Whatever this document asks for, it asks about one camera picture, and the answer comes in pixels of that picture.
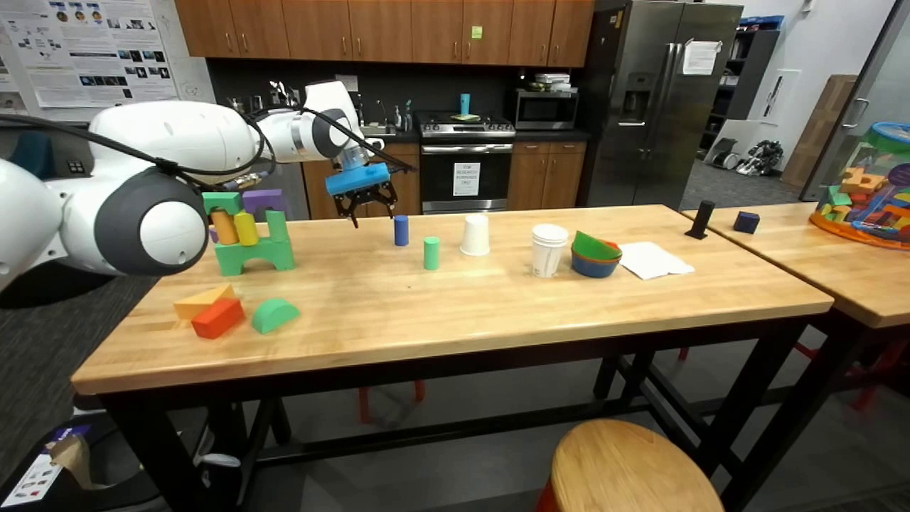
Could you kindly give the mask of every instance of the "black metal table frame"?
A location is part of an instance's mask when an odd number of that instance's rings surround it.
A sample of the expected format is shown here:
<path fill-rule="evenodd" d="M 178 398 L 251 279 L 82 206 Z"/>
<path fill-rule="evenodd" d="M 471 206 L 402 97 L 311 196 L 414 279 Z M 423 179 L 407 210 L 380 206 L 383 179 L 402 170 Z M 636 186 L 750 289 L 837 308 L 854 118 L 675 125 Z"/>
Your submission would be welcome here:
<path fill-rule="evenodd" d="M 872 331 L 842 311 L 831 311 L 811 324 L 825 334 L 825 343 L 744 456 L 739 475 L 723 489 L 727 512 L 744 510 L 744 505 L 761 489 L 827 395 L 838 389 L 845 370 L 865 347 L 910 343 L 910 324 Z"/>
<path fill-rule="evenodd" d="M 256 418 L 252 434 L 247 435 L 241 418 L 235 417 L 238 401 L 276 404 L 276 398 L 281 395 L 349 389 L 349 387 L 413 382 L 413 380 L 467 375 L 467 374 L 557 365 L 557 362 L 578 362 L 578 360 L 613 362 L 620 353 L 648 353 L 648 350 L 758 340 L 748 362 L 743 365 L 727 398 L 720 404 L 713 421 L 706 425 L 706 431 L 699 434 L 699 446 L 692 446 L 693 461 L 710 475 L 720 465 L 730 461 L 730 444 L 736 441 L 750 414 L 761 404 L 766 389 L 770 387 L 775 370 L 784 365 L 788 353 L 793 350 L 807 321 L 811 320 L 775 320 L 775 321 L 743 321 L 743 324 L 724 324 L 724 327 L 665 331 L 665 334 L 642 334 L 642 337 L 620 337 L 620 340 L 555 343 L 555 344 L 538 344 L 538 347 L 387 362 L 387 365 L 366 365 L 366 367 L 339 367 L 339 370 L 312 370 L 312 374 L 288 374 L 288 375 L 262 375 L 262 380 L 181 384 L 181 387 L 161 387 L 161 389 L 104 392 L 99 395 L 99 401 L 104 404 L 109 417 L 119 425 L 126 441 L 131 444 L 144 472 L 158 488 L 161 499 L 177 512 L 181 510 L 214 512 L 214 510 L 235 510 L 241 499 L 235 499 L 234 493 L 221 496 L 221 489 L 202 483 L 200 469 L 193 468 L 185 444 L 174 434 L 168 409 L 207 407 L 214 418 L 214 431 L 220 431 L 215 434 L 220 444 L 227 446 L 227 453 L 252 444 L 251 453 L 234 453 L 234 456 L 259 459 L 256 449 L 262 449 L 262 441 L 271 428 L 276 431 L 279 441 L 291 441 L 284 409 L 271 407 L 268 417 Z M 593 395 L 602 395 L 602 389 L 609 389 L 613 370 L 618 370 L 613 365 L 602 365 L 593 384 Z M 559 421 L 578 421 L 578 418 L 593 418 L 593 417 L 618 417 L 628 409 L 642 409 L 640 404 L 630 401 L 636 384 L 640 382 L 628 380 L 622 398 L 612 404 L 592 401 L 581 407 L 557 407 L 557 409 L 541 409 L 541 414 L 402 431 L 387 435 L 301 444 L 284 456 L 276 456 L 259 465 L 328 459 L 328 456 L 347 456 L 353 449 L 407 446 L 407 444 L 423 444 L 423 441 L 441 441 L 441 439 L 463 439 L 463 435 L 542 428 L 542 425 L 559 425 Z"/>

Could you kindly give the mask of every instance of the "stainless steel refrigerator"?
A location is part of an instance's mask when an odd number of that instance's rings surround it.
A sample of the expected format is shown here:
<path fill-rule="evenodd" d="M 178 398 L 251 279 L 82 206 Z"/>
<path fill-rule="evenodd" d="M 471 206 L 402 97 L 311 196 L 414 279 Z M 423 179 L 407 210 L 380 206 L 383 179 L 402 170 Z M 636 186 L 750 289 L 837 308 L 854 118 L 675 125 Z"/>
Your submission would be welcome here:
<path fill-rule="evenodd" d="M 680 209 L 743 7 L 602 0 L 581 75 L 581 206 Z"/>

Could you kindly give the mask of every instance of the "stool seat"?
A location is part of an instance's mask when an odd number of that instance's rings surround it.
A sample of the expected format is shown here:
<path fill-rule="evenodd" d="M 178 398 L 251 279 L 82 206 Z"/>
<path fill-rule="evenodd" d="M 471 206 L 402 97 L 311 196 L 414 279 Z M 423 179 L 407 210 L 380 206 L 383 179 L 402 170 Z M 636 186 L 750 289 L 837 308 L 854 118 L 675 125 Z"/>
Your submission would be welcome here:
<path fill-rule="evenodd" d="M 702 469 L 663 435 L 626 421 L 586 421 L 557 446 L 559 512 L 723 512 Z"/>

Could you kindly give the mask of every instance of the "white cup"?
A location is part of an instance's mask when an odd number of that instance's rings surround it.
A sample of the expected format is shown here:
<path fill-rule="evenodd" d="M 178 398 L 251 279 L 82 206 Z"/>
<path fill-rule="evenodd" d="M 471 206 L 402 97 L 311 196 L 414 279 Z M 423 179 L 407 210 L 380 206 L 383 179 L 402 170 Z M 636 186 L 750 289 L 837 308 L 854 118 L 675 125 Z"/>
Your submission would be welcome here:
<path fill-rule="evenodd" d="M 534 273 L 538 276 L 555 276 L 564 260 L 564 250 L 569 244 L 569 230 L 559 225 L 534 225 L 532 229 L 534 243 Z"/>
<path fill-rule="evenodd" d="M 467 213 L 463 216 L 463 256 L 485 256 L 490 254 L 490 216 L 485 213 Z"/>

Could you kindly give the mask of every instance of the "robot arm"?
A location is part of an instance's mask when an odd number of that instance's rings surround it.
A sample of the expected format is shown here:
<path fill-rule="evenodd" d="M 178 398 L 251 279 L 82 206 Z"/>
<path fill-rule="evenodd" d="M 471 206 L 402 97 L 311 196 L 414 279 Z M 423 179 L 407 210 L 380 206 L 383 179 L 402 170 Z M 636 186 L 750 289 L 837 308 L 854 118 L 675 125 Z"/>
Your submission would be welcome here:
<path fill-rule="evenodd" d="M 39 182 L 0 161 L 0 294 L 43 263 L 109 276 L 190 267 L 207 244 L 200 188 L 256 186 L 262 158 L 336 163 L 328 192 L 353 222 L 362 202 L 396 206 L 387 165 L 366 165 L 372 149 L 340 82 L 311 85 L 303 106 L 256 122 L 207 104 L 119 106 L 90 119 L 87 141 L 87 179 Z"/>

